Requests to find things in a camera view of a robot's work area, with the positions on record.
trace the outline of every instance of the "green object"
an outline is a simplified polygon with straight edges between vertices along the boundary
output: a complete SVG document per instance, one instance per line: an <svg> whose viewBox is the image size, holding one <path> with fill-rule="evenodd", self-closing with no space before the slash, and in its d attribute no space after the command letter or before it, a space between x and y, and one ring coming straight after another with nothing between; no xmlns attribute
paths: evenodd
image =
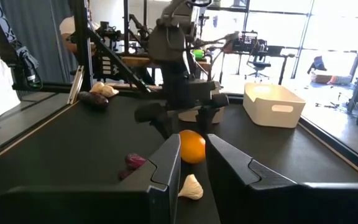
<svg viewBox="0 0 358 224"><path fill-rule="evenodd" d="M204 57L204 50L194 50L193 54L196 59L202 59Z"/></svg>

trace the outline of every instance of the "garlic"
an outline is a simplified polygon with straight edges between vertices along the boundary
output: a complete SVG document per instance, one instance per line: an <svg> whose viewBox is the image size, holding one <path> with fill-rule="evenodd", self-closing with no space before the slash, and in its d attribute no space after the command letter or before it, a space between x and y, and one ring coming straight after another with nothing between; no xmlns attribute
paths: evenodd
<svg viewBox="0 0 358 224"><path fill-rule="evenodd" d="M102 93L102 88L104 87L104 83L103 82L97 82L93 85L91 91L89 91L90 93Z"/></svg>
<svg viewBox="0 0 358 224"><path fill-rule="evenodd" d="M119 93L118 90L115 90L113 87L108 86L108 85L105 85L101 91L101 94L106 98L113 97L113 96L117 95L118 93Z"/></svg>
<svg viewBox="0 0 358 224"><path fill-rule="evenodd" d="M182 189L178 197L188 197L193 200L200 199L204 194L204 190L200 183L197 181L194 174L188 175L185 179Z"/></svg>

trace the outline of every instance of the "office chair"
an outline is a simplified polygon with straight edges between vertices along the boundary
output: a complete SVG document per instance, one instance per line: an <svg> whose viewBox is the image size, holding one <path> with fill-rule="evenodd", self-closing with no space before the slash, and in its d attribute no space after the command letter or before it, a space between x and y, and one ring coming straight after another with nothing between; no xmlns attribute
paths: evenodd
<svg viewBox="0 0 358 224"><path fill-rule="evenodd" d="M255 72L251 73L249 75L246 75L245 79L247 79L248 76L255 75L255 79L260 78L260 82L262 82L263 77L268 78L268 79L270 78L269 76L260 73L260 71L264 70L265 68L272 66L270 63L266 62L266 56L255 55L254 60L252 61L252 64L254 65L252 68L255 70Z"/></svg>

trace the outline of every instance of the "bin handle cutout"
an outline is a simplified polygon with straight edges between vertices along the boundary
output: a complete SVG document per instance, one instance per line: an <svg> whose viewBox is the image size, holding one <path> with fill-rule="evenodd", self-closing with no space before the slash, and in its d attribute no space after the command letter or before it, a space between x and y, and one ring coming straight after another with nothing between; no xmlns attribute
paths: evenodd
<svg viewBox="0 0 358 224"><path fill-rule="evenodd" d="M273 105L272 106L272 111L291 113L293 111L293 106Z"/></svg>

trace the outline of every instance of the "orange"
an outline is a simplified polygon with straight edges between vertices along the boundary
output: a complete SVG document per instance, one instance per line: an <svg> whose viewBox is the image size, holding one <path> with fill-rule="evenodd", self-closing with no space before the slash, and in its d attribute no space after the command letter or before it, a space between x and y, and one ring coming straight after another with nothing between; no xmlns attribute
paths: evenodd
<svg viewBox="0 0 358 224"><path fill-rule="evenodd" d="M197 164L205 160L205 139L191 130L179 132L180 157L190 164Z"/></svg>

